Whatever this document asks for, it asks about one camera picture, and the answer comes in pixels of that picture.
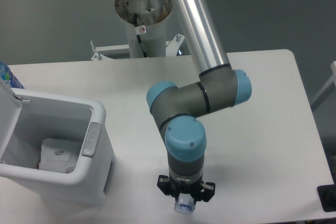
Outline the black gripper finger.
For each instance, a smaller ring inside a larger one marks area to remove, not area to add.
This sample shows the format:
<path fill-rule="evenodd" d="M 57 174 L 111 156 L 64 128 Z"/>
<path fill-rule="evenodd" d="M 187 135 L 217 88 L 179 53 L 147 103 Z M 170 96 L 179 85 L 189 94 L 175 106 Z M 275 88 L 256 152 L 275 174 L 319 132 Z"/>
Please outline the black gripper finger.
<path fill-rule="evenodd" d="M 172 194 L 172 184 L 170 176 L 159 175 L 157 181 L 157 187 L 164 195 L 170 196 Z"/>
<path fill-rule="evenodd" d="M 209 202 L 215 195 L 216 184 L 212 182 L 205 182 L 202 184 L 201 200 Z"/>

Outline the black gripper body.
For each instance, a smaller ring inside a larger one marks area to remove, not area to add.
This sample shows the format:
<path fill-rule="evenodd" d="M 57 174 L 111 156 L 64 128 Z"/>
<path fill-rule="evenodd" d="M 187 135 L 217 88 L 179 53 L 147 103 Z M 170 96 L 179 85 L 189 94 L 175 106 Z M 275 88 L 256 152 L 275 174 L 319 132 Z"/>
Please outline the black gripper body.
<path fill-rule="evenodd" d="M 203 197 L 203 178 L 200 177 L 196 182 L 187 184 L 186 182 L 177 182 L 169 176 L 168 195 L 177 198 L 180 194 L 190 194 L 194 199 Z"/>

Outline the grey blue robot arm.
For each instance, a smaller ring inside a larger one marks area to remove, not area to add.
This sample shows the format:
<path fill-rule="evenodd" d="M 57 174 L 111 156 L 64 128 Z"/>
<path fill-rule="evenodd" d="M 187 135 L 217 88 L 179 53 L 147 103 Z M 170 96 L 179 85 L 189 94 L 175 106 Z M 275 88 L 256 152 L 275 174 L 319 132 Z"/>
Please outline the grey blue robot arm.
<path fill-rule="evenodd" d="M 169 174 L 160 175 L 157 186 L 175 199 L 176 208 L 185 210 L 215 194 L 215 184 L 203 181 L 207 139 L 198 117 L 246 102 L 252 88 L 246 73 L 231 67 L 204 0 L 115 0 L 120 18 L 131 26 L 132 57 L 153 57 L 154 47 L 165 52 L 165 42 L 149 29 L 165 20 L 170 7 L 179 14 L 200 79 L 184 87 L 168 81 L 155 84 L 146 101 L 169 164 Z"/>

